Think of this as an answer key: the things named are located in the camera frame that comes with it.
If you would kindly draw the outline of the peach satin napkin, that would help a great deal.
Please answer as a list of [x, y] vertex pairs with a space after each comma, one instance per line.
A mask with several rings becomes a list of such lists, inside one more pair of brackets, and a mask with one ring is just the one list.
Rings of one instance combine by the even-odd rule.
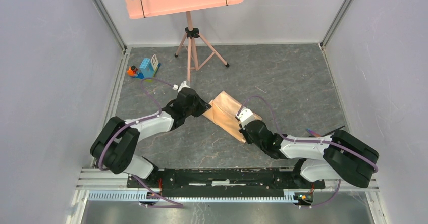
[[221, 127], [239, 142], [245, 143], [246, 140], [243, 134], [239, 132], [239, 122], [235, 118], [242, 104], [225, 91], [222, 91], [209, 102], [209, 105], [211, 108], [204, 112], [203, 116]]

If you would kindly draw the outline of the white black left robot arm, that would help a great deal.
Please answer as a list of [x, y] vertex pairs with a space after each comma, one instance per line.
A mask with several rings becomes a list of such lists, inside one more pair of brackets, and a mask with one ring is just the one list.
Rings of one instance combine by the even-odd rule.
[[158, 183], [156, 166], [135, 154], [137, 143], [159, 133], [172, 131], [185, 123], [189, 116], [199, 117], [211, 106], [192, 88], [182, 88], [160, 113], [142, 118], [123, 120], [110, 118], [93, 143], [90, 154], [102, 169], [114, 174], [127, 173], [139, 177], [146, 187]]

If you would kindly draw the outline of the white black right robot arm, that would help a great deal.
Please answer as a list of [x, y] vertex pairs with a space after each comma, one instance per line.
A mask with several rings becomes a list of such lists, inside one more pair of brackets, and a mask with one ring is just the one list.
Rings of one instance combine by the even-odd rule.
[[379, 170], [379, 153], [340, 129], [331, 135], [304, 138], [273, 133], [261, 120], [239, 126], [246, 142], [256, 145], [270, 158], [298, 160], [291, 175], [298, 188], [325, 179], [341, 179], [367, 188]]

